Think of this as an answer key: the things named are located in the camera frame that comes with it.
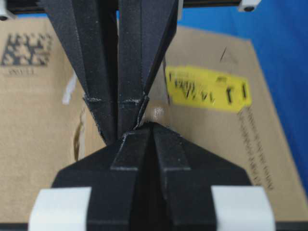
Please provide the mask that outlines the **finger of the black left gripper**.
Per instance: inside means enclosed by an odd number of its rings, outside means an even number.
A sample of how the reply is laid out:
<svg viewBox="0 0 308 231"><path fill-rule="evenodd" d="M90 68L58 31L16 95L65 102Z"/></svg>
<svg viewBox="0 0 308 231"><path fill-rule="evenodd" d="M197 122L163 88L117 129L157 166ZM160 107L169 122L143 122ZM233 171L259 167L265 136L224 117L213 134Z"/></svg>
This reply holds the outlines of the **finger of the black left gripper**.
<svg viewBox="0 0 308 231"><path fill-rule="evenodd" d="M112 0L41 0L106 145L117 139L117 24Z"/></svg>
<svg viewBox="0 0 308 231"><path fill-rule="evenodd" d="M118 132L136 129L165 53L176 34L177 0L120 0Z"/></svg>

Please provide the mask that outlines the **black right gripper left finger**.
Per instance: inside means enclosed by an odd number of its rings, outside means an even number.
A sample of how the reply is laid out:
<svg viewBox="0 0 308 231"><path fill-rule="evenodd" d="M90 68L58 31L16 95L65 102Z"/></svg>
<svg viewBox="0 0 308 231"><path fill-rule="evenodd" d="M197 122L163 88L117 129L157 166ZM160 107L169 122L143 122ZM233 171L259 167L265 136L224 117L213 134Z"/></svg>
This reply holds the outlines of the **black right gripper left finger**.
<svg viewBox="0 0 308 231"><path fill-rule="evenodd" d="M40 190L31 231L142 231L146 225L147 128L60 170Z"/></svg>

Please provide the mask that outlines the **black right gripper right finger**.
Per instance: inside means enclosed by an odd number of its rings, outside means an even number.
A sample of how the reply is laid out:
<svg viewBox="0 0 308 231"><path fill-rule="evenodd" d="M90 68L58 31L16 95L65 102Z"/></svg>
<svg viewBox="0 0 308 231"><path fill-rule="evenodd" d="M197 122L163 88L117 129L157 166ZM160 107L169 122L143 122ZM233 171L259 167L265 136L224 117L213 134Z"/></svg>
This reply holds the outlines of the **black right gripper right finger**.
<svg viewBox="0 0 308 231"><path fill-rule="evenodd" d="M151 124L170 231L273 231L265 190L240 166Z"/></svg>

